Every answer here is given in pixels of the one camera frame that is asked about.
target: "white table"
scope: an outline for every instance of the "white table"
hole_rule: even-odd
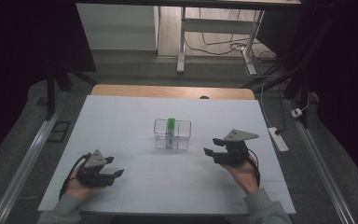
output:
[[[155,119],[192,122],[189,150],[155,148]],[[225,151],[212,139],[231,129],[257,133],[246,141],[260,162],[261,187],[295,213],[259,103],[255,100],[88,96],[38,210],[50,210],[75,161],[100,149],[114,156],[102,173],[125,169],[112,187],[95,192],[81,210],[140,215],[239,215],[245,193],[203,148]]]

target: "wooden table edge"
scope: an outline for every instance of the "wooden table edge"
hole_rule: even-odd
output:
[[[199,99],[207,96],[215,100],[254,100],[255,95],[249,89],[172,87],[172,86],[136,86],[136,85],[95,85],[91,95],[166,97]]]

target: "test tube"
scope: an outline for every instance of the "test tube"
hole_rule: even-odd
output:
[[[175,119],[167,121],[167,148],[173,148],[173,135],[175,133]]]

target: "wrist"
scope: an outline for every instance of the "wrist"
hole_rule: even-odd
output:
[[[71,195],[72,197],[84,201],[91,194],[91,190],[88,189],[68,189],[65,194]]]
[[[240,186],[247,195],[256,193],[258,191],[258,186],[255,181],[244,181],[240,183]]]

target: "green cap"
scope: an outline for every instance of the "green cap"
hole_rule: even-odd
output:
[[[167,129],[175,130],[175,119],[168,119]]]

